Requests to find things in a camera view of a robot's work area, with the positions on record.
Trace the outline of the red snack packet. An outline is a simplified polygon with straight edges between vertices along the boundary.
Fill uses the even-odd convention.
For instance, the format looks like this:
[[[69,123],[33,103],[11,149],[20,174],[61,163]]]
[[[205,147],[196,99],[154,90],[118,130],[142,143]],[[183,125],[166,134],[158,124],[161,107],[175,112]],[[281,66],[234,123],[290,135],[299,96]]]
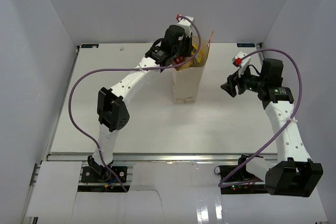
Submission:
[[[178,64],[180,64],[180,63],[182,63],[184,61],[184,58],[183,57],[177,57],[176,59],[175,59],[175,63],[178,65]]]

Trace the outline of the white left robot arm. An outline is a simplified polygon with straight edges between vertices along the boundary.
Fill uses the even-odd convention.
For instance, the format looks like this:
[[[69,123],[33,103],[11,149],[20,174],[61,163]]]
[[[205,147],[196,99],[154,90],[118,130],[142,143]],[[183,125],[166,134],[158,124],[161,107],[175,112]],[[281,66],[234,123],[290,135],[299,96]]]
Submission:
[[[120,82],[98,93],[97,114],[99,121],[98,144],[88,157],[93,176],[101,182],[110,178],[113,149],[119,131],[130,119],[127,106],[134,95],[164,69],[172,66],[175,58],[187,58],[192,51],[192,25],[181,20],[166,30],[163,38],[153,43],[138,66]]]

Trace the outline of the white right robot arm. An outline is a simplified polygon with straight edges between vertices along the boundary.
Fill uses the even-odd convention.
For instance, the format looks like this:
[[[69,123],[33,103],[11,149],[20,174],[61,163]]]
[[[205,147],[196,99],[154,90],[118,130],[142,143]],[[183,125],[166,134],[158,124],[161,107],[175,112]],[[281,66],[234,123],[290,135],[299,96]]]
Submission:
[[[232,172],[223,177],[219,187],[235,187],[227,183],[235,173],[247,182],[256,177],[265,182],[270,195],[310,197],[323,175],[320,163],[312,161],[301,139],[291,90],[282,86],[283,63],[277,59],[265,59],[261,71],[251,74],[250,58],[233,61],[238,70],[221,86],[232,97],[246,90],[257,93],[274,132],[278,163],[273,165],[258,153],[245,157]]]

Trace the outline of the brown kraft chips bag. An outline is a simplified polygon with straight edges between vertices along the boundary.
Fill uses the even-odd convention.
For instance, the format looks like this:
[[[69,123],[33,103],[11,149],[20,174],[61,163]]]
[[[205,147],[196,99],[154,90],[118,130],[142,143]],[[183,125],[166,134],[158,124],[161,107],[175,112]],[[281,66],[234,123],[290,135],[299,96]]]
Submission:
[[[190,68],[190,67],[193,67],[193,60],[188,61],[188,62],[183,62],[183,65],[181,65],[179,67],[176,67],[175,70],[176,71],[182,71],[182,70]]]

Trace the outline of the yellow snack bar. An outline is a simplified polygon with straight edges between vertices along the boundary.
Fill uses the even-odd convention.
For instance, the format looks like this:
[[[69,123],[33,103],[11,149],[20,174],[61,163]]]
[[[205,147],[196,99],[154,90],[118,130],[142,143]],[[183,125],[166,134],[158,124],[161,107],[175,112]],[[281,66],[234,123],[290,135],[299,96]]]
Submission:
[[[203,51],[200,49],[198,53],[196,53],[196,51],[198,50],[198,45],[195,43],[192,43],[192,46],[193,46],[193,50],[191,52],[191,56],[194,57],[192,66],[198,67],[200,63],[202,62]]]

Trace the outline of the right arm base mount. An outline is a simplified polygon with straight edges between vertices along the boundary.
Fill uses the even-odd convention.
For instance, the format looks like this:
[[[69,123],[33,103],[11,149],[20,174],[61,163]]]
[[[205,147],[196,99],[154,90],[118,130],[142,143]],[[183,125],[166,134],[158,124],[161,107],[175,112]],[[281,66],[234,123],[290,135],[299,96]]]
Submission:
[[[220,165],[214,168],[215,175],[223,179],[231,171],[236,168],[236,165]],[[248,195],[248,194],[267,194],[265,183],[256,176],[241,169],[227,180],[228,183],[240,183],[230,187],[221,188],[222,195]]]

